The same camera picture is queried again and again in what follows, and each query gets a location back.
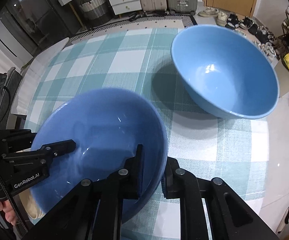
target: human hand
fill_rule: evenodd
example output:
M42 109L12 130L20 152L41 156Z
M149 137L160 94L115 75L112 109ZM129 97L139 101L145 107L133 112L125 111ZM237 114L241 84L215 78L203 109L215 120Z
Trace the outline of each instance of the human hand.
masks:
M9 200L0 202L0 211L3 211L6 214L6 220L14 226L17 222L17 216L15 215Z

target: desk leg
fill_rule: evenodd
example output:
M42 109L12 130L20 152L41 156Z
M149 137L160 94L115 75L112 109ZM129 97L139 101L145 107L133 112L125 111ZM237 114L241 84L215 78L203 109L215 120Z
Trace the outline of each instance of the desk leg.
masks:
M74 7L72 6L71 2L69 2L69 5L70 5L70 7L71 7L71 9L72 9L72 11L73 11L73 13L74 13L74 15L77 17L77 19L78 19L81 27L84 28L85 30L87 30L86 26L82 23L79 15L77 14L77 12L76 12L76 10L74 9Z

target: checkered tablecloth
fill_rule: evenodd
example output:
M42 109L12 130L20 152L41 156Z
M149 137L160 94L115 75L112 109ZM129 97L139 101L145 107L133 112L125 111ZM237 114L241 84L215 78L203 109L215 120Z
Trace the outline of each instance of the checkered tablecloth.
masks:
M158 109L170 157L197 177L221 177L259 213L269 156L267 122L220 119L191 100L171 60L171 42L178 31L119 32L64 48L41 79L25 128L38 132L60 105L90 89L134 91ZM179 239L179 200L166 200L159 186L139 214L123 225L122 234L131 239Z

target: metal screw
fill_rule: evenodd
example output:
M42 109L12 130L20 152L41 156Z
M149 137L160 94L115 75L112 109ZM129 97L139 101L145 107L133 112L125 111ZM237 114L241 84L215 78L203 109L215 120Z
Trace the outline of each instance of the metal screw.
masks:
M118 173L119 173L120 175L124 176L124 175L127 175L127 174L128 174L128 170L126 170L126 169L121 169L121 170L118 171Z
M222 182L223 182L221 178L214 178L212 181L213 181L214 184L216 184L216 185L221 185Z
M179 175L184 175L185 172L186 171L184 169L182 169L182 168L176 169L176 173L179 174Z
M91 184L91 181L89 179L83 179L81 181L81 185L85 186L89 186Z

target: bowl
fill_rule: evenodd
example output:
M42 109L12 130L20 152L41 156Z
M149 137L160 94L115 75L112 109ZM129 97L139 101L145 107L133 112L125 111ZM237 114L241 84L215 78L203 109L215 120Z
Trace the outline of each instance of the bowl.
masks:
M278 79L267 58L228 28L187 28L174 38L171 56L190 97L210 114L259 119L278 102Z
M74 152L53 159L50 176L31 187L47 213L82 179L97 181L121 168L143 145L142 193L124 200L122 221L136 215L161 181L167 162L167 134L157 110L145 98L122 89L91 90L68 101L45 121L31 150L73 139Z

